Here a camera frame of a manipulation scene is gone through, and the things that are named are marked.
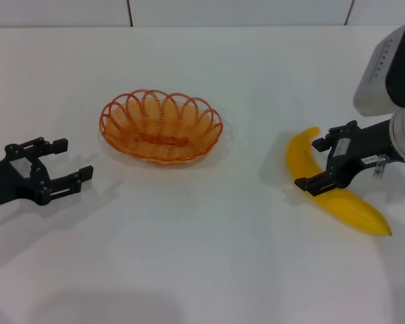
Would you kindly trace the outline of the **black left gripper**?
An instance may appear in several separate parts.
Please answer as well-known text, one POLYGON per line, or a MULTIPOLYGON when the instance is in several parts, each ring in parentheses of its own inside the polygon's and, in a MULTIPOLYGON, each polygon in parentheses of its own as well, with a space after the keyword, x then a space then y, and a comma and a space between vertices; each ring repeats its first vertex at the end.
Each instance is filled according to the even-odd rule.
POLYGON ((82 184, 92 179, 93 166, 51 180, 40 158, 68 150, 65 138, 53 142, 43 137, 23 144, 9 144, 0 161, 0 205, 17 199, 45 206, 52 200, 81 192, 82 184))

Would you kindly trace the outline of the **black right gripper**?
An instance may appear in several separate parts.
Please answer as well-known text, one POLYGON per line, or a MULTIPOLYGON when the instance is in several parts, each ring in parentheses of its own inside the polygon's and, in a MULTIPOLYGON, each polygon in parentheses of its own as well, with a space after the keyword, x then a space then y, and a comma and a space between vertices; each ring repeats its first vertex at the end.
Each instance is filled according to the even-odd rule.
POLYGON ((360 128, 356 121, 330 128, 325 137, 314 140, 312 146, 320 153, 330 151, 327 172, 295 179, 294 184, 314 197, 348 187, 361 171, 375 167, 380 155, 390 161, 397 159, 388 120, 367 128, 360 128))

